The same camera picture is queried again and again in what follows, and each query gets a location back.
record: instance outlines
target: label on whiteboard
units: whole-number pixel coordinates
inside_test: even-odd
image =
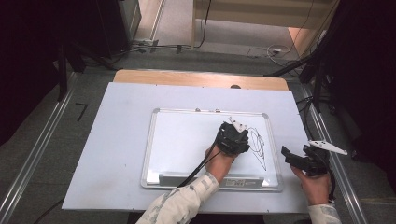
[[[227,187],[244,187],[245,180],[244,179],[227,179],[225,186],[227,186]]]

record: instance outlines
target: gray floor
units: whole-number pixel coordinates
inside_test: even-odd
[[[190,45],[192,1],[165,0],[155,38],[159,45]],[[195,46],[204,35],[204,20],[196,20]],[[287,60],[296,60],[288,28],[227,21],[207,21],[205,44],[198,50],[236,55],[267,56],[266,49],[277,48]]]
[[[259,76],[278,69],[268,59],[252,60],[246,56],[182,51],[176,54],[173,50],[158,49],[154,53],[133,52],[123,57],[117,64],[131,69],[165,69],[182,71],[209,71]],[[38,164],[20,202],[9,223],[33,223],[44,211],[64,197],[77,165],[80,153],[89,135],[106,85],[112,81],[115,72],[103,67],[88,68],[79,75],[76,90],[64,111],[64,114],[51,137],[41,162]],[[295,78],[285,75],[287,80]],[[301,85],[289,83],[296,100],[303,98]],[[1,190],[4,195],[9,184],[16,177],[24,159],[33,147],[35,140],[50,116],[56,97],[55,88],[28,117],[13,138],[0,147]],[[88,108],[80,121],[81,106]],[[323,105],[323,115],[334,143],[350,149],[346,135],[334,116],[329,115]],[[371,163],[355,162],[349,157],[342,158],[350,180],[362,200],[361,205],[369,223],[391,223],[396,215],[394,203],[385,199],[394,197],[385,174]],[[352,219],[344,202],[344,197],[336,191],[337,210],[344,223]],[[266,223],[292,223],[305,215],[266,215]],[[48,214],[41,223],[127,223],[128,214],[122,212],[72,212],[62,211],[60,206]]]

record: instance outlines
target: whiteboard frame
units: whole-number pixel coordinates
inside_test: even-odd
[[[224,183],[226,181],[223,181],[220,184],[220,189],[223,190],[237,190],[237,191],[265,191],[265,192],[280,192],[283,189],[283,178],[280,172],[280,166],[278,162],[278,156],[276,154],[276,146],[275,146],[275,141],[274,141],[274,136],[272,134],[272,129],[271,129],[271,124],[269,122],[269,117],[265,113],[257,113],[257,112],[235,112],[235,111],[220,111],[220,110],[201,110],[199,108],[196,108],[195,110],[192,109],[169,109],[169,108],[155,108],[153,110],[153,113],[151,115],[151,123],[149,127],[149,134],[148,134],[148,143],[147,143],[147,148],[146,148],[146,153],[145,153],[145,159],[144,159],[144,165],[143,165],[143,170],[142,170],[142,177],[141,177],[141,186],[146,189],[175,189],[176,187],[169,187],[169,186],[160,186],[158,183],[155,182],[149,182],[148,177],[149,177],[149,168],[150,168],[150,159],[151,159],[151,151],[152,151],[152,144],[154,140],[154,135],[155,135],[155,128],[157,124],[157,118],[158,114],[161,112],[167,112],[167,113],[200,113],[200,114],[213,114],[213,115],[223,115],[223,116],[254,116],[254,117],[263,117],[263,120],[265,122],[265,128],[267,131],[267,138],[268,138],[268,143],[270,146],[270,152],[271,152],[271,157],[272,157],[272,162],[274,164],[275,172],[276,172],[276,181],[277,181],[277,186],[270,186],[270,187],[262,187],[260,189],[249,189],[249,188],[229,188],[226,187]],[[241,176],[234,176],[234,175],[227,175],[224,180],[227,179],[243,179],[244,177]]]

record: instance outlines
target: drawing on whiteboard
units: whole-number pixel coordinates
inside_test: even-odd
[[[250,131],[250,138],[253,142],[252,146],[250,146],[250,149],[253,152],[253,155],[262,165],[264,171],[267,171],[267,167],[265,166],[264,140],[256,128],[248,128],[247,130]]]

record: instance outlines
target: whiteboard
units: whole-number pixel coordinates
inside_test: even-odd
[[[250,149],[233,162],[224,178],[260,178],[259,189],[237,190],[282,190],[282,178],[275,152],[269,118],[265,113],[228,112],[209,110],[160,109],[153,111],[146,148],[141,184],[144,188],[169,188],[160,185],[161,174],[187,177],[198,166],[216,138],[219,126],[231,123],[229,117],[246,124],[249,131]],[[262,157],[257,151],[257,133],[263,145]],[[205,172],[203,168],[197,176]]]

